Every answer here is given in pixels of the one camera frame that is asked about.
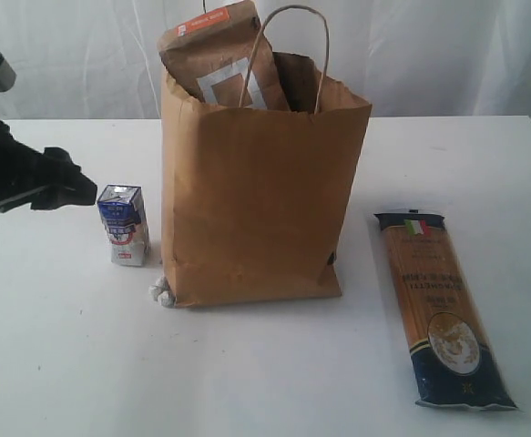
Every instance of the white table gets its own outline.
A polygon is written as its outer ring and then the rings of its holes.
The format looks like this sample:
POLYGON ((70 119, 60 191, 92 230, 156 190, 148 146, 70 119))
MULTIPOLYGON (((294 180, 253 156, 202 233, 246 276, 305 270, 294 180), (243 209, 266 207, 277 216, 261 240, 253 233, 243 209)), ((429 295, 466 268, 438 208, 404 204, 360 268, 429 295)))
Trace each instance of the white table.
POLYGON ((158 265, 157 120, 14 121, 102 188, 143 187, 156 250, 109 262, 97 208, 0 215, 0 436, 531 436, 531 121, 373 119, 337 271, 344 296, 168 310, 158 265), (438 209, 521 412, 414 405, 373 213, 438 209))

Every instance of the pasta package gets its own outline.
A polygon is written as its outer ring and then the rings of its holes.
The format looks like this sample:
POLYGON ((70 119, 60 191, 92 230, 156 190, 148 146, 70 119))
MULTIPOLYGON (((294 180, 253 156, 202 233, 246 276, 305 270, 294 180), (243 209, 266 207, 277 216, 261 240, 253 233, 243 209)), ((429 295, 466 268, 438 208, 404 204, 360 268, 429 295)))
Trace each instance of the pasta package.
POLYGON ((513 410, 465 285, 444 218, 377 214, 386 240, 420 400, 431 407, 513 410))

